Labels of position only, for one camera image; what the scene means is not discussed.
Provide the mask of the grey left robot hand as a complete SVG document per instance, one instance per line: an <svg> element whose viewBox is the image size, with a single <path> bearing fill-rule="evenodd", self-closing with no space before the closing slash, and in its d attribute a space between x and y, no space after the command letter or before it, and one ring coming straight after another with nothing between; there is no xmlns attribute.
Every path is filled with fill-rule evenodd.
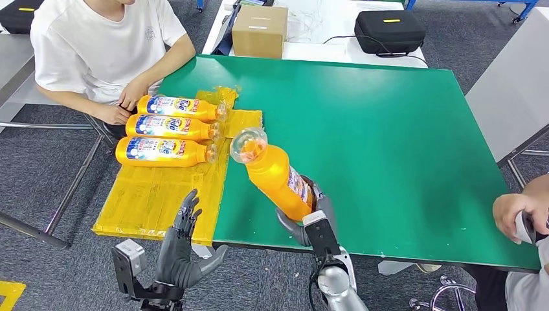
<svg viewBox="0 0 549 311"><path fill-rule="evenodd" d="M191 237L201 209L197 189L191 190L183 199L173 225L164 236L156 267L156 281L187 289L223 264L229 247L222 245L215 253L198 262L191 260Z"/></svg>

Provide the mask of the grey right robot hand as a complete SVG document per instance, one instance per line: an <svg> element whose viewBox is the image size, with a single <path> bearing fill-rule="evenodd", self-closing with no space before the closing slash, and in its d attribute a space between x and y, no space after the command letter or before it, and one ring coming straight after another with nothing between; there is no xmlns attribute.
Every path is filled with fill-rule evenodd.
<svg viewBox="0 0 549 311"><path fill-rule="evenodd" d="M337 236L337 222L335 220L334 210L331 199L324 194L322 189L312 180L305 175L301 175L304 181L311 187L314 196L314 208L313 211L323 211L328 219L331 228ZM309 247L311 246L310 240L306 234L304 227L297 222L294 222L288 218L278 207L276 208L276 216L279 224L301 245Z"/></svg>

